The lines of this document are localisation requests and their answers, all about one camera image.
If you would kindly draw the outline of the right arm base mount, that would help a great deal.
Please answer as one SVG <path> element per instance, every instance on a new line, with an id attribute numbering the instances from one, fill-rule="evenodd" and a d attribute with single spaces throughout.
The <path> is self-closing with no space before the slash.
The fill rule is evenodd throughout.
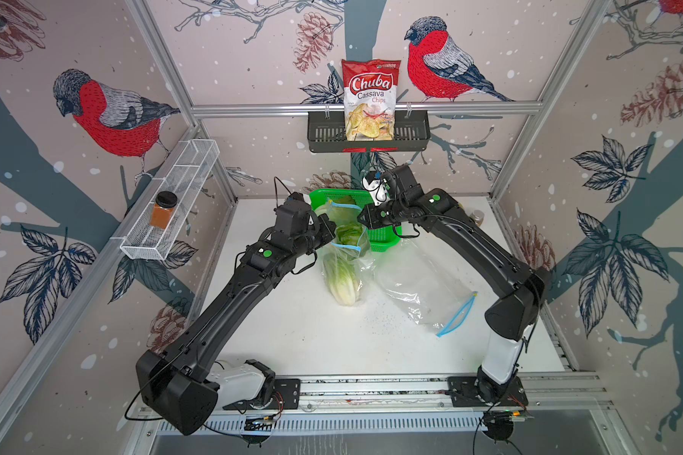
<path id="1" fill-rule="evenodd" d="M 455 408 L 504 406 L 525 408 L 529 400 L 518 375 L 505 384 L 498 384 L 482 372 L 447 378 L 446 394 Z"/>

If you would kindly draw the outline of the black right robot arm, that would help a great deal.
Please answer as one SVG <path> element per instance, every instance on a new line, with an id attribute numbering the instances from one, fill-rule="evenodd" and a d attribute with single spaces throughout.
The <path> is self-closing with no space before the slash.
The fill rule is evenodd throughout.
<path id="1" fill-rule="evenodd" d="M 544 267 L 535 270 L 507 252 L 441 189 L 410 201 L 397 196 L 379 206 L 368 204 L 358 220 L 368 229 L 403 223 L 420 227 L 450 246 L 487 281 L 498 300 L 485 313 L 491 336 L 479 368 L 479 383 L 510 383 L 525 340 L 538 320 L 550 272 Z"/>

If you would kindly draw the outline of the chinese cabbage front dark leaves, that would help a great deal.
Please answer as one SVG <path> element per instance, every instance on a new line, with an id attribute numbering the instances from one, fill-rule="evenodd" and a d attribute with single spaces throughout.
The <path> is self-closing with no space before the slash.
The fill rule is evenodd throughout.
<path id="1" fill-rule="evenodd" d="M 355 261 L 336 253 L 323 257 L 324 282 L 341 306 L 354 306 L 360 299 L 362 279 Z"/>

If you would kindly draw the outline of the chinese cabbage light green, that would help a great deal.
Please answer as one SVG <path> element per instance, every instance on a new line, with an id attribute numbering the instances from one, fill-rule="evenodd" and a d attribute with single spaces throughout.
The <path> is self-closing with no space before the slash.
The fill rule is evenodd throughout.
<path id="1" fill-rule="evenodd" d="M 337 227 L 336 244 L 364 254 L 370 248 L 366 227 L 360 223 L 348 223 Z"/>

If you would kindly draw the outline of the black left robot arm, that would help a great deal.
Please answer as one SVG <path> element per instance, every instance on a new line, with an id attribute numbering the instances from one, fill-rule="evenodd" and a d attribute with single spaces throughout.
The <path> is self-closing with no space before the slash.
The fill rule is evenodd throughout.
<path id="1" fill-rule="evenodd" d="M 212 378 L 223 347 L 250 311 L 296 273 L 297 260 L 335 237 L 325 215 L 277 210 L 276 223 L 248 246 L 233 276 L 204 313 L 161 353 L 146 351 L 136 364 L 142 402 L 183 435 L 200 430 L 217 407 L 238 402 L 265 406 L 277 398 L 275 372 L 257 360 Z"/>

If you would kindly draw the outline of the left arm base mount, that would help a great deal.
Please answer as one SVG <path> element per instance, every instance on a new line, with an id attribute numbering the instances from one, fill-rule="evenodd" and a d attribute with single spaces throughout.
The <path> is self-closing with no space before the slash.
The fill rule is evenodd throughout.
<path id="1" fill-rule="evenodd" d="M 277 377 L 264 363 L 249 359 L 242 365 L 223 368 L 218 405 L 224 411 L 297 410 L 301 395 L 299 378 Z"/>

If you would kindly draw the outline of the clear zipper bag blue zip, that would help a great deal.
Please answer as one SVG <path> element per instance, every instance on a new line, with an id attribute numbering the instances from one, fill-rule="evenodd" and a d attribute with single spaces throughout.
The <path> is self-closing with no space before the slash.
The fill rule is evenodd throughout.
<path id="1" fill-rule="evenodd" d="M 360 206 L 350 195 L 342 195 L 314 210 L 336 225 L 332 241 L 322 251 L 322 275 L 337 304 L 355 306 L 362 294 L 362 258 L 371 251 L 368 228 L 358 220 Z"/>

